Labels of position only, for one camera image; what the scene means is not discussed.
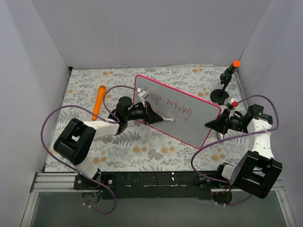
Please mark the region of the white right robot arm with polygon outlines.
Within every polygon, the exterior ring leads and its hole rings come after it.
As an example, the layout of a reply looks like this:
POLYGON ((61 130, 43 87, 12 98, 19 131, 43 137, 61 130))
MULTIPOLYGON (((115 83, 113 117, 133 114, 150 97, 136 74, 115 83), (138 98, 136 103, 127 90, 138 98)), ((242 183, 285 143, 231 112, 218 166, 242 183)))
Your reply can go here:
POLYGON ((218 166, 214 176, 218 187, 230 184, 263 199, 282 172, 282 164, 275 160, 271 150, 269 130, 273 119, 263 110, 257 104, 249 106, 245 115, 225 109, 216 120, 205 124, 221 134, 234 130, 250 135, 248 151, 236 166, 227 163, 218 166))

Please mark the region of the pink framed whiteboard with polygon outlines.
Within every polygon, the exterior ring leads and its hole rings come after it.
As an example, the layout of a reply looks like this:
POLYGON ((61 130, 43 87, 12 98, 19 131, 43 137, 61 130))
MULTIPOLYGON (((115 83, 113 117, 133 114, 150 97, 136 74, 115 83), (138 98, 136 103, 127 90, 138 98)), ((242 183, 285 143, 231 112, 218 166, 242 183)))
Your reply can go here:
POLYGON ((201 148, 211 129, 207 122, 221 114, 220 106, 143 75, 135 77, 134 86, 150 93, 146 99, 163 121, 150 127, 192 147, 201 148))

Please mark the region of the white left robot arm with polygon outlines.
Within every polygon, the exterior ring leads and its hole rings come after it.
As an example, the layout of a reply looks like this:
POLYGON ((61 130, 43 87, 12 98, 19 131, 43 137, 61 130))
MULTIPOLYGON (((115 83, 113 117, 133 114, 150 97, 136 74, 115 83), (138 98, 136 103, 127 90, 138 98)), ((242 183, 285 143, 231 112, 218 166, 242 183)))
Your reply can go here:
POLYGON ((75 169, 85 174, 84 183, 90 189, 100 186, 99 169, 88 158, 88 152, 93 140, 104 136, 121 134, 129 121, 140 120, 144 124, 163 122, 164 119, 153 111, 147 101, 133 105, 132 99, 122 97, 116 109, 111 112, 106 121, 82 122, 77 118, 70 120, 54 143, 54 150, 67 159, 75 169))

